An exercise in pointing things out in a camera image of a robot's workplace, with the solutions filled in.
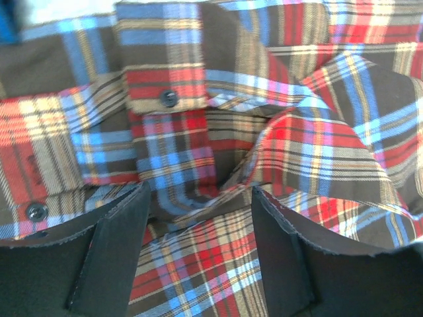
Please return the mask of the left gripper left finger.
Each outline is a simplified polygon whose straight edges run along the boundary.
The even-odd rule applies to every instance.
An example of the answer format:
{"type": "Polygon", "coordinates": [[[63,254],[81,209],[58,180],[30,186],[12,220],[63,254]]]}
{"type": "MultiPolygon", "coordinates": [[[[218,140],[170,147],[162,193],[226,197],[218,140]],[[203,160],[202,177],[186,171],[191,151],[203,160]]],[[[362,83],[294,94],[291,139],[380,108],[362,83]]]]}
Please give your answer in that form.
{"type": "Polygon", "coordinates": [[[125,316],[147,224],[142,183],[21,240],[1,241],[2,316],[125,316]]]}

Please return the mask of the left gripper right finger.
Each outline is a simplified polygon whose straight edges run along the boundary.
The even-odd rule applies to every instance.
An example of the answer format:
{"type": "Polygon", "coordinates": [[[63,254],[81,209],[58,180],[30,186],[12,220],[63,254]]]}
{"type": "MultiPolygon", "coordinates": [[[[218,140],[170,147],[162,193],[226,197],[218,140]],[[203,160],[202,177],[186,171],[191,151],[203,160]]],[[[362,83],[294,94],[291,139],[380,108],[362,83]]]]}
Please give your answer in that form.
{"type": "Polygon", "coordinates": [[[387,250],[328,230],[252,190],[270,316],[421,316],[422,245],[387,250]]]}

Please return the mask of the red brown plaid shirt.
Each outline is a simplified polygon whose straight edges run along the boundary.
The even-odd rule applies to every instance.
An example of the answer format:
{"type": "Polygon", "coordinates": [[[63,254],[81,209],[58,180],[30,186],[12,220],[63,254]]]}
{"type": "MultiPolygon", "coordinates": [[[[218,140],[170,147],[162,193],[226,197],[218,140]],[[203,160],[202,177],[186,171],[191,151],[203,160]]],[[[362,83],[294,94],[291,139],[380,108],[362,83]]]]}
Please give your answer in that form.
{"type": "Polygon", "coordinates": [[[119,2],[2,42],[1,238],[141,182],[132,316],[267,314],[253,186],[359,242],[420,240],[422,2],[119,2]]]}

